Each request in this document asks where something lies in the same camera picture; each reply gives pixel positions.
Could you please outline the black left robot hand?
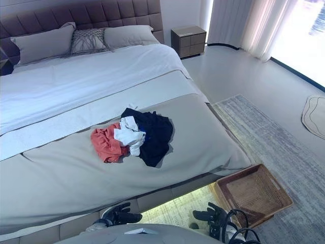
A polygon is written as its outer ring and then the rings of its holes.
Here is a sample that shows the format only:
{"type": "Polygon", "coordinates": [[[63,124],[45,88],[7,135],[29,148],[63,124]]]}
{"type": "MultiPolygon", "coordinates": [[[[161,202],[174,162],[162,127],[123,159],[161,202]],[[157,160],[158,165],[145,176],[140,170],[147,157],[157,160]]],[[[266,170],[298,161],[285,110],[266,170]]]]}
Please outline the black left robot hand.
{"type": "Polygon", "coordinates": [[[120,205],[109,207],[101,216],[109,226],[134,224],[142,219],[142,214],[131,213],[131,203],[126,202],[120,205]]]}

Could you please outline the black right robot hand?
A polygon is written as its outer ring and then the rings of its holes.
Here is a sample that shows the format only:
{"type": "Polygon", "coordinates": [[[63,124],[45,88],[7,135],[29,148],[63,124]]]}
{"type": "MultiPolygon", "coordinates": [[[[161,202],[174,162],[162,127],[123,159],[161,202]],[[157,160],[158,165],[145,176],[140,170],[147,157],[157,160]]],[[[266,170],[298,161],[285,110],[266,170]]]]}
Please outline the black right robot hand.
{"type": "Polygon", "coordinates": [[[222,225],[228,213],[214,203],[208,202],[206,211],[193,210],[192,214],[197,220],[206,221],[208,224],[222,225]]]}

